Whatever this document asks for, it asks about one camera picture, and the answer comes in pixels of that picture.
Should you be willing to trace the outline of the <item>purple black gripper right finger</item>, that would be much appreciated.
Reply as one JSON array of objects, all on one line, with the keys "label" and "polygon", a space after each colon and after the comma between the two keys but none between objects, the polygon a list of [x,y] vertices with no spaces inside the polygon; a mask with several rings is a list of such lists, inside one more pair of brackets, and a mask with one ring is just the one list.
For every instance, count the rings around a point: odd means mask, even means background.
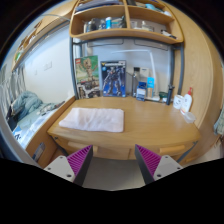
[{"label": "purple black gripper right finger", "polygon": [[182,169],[182,166],[169,155],[160,156],[140,145],[135,145],[135,157],[145,184],[150,184]]}]

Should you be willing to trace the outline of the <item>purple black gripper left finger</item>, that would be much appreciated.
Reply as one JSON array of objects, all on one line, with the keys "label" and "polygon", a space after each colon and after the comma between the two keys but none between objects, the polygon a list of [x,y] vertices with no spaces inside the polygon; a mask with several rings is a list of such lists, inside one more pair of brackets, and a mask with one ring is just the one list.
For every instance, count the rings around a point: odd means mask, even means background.
[{"label": "purple black gripper left finger", "polygon": [[45,171],[82,186],[92,157],[93,146],[89,145],[69,156],[58,156]]}]

